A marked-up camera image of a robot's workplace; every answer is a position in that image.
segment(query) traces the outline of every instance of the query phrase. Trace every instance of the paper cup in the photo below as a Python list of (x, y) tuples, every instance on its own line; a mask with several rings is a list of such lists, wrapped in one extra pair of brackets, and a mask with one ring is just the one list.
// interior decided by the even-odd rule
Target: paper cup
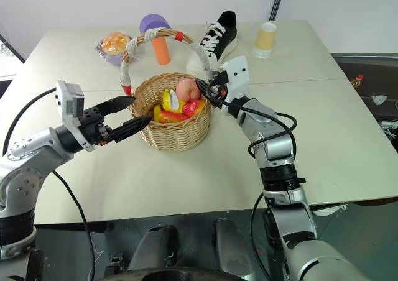
[(271, 55), (275, 42), (276, 25), (271, 22), (261, 24), (256, 43), (253, 46), (253, 54), (258, 58), (268, 58)]

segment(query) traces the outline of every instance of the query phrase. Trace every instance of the dark gray surface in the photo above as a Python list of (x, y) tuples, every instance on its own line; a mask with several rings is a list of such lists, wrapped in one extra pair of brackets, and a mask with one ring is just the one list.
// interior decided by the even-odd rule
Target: dark gray surface
[[(315, 217), (315, 221), (320, 239), (334, 245), (372, 280), (396, 281), (397, 213), (398, 203), (383, 206), (350, 204), (346, 211), (339, 211), (328, 217)], [(249, 244), (250, 211), (115, 221), (112, 231), (93, 235), (97, 251), (104, 250), (104, 254), (97, 261), (96, 278), (102, 276), (111, 256), (123, 252), (130, 259), (142, 235), (159, 223), (173, 224), (179, 230), (181, 249), (178, 265), (217, 269), (212, 237), (213, 222), (219, 217), (232, 220)], [(254, 233), (258, 249), (266, 251), (260, 216), (255, 220)], [(48, 257), (45, 260), (44, 280), (87, 280), (90, 258), (83, 232), (39, 229), (37, 245)], [(262, 280), (254, 258), (252, 261), (257, 280)]]

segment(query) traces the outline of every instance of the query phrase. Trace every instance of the black sneaker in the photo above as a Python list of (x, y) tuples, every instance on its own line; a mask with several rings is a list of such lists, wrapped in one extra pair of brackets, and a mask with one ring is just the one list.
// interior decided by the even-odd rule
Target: black sneaker
[[(212, 71), (218, 71), (225, 55), (236, 48), (237, 41), (236, 14), (224, 12), (217, 22), (209, 25), (205, 37), (200, 42)], [(200, 59), (195, 52), (192, 52), (187, 63), (187, 73), (197, 78), (205, 78)]]

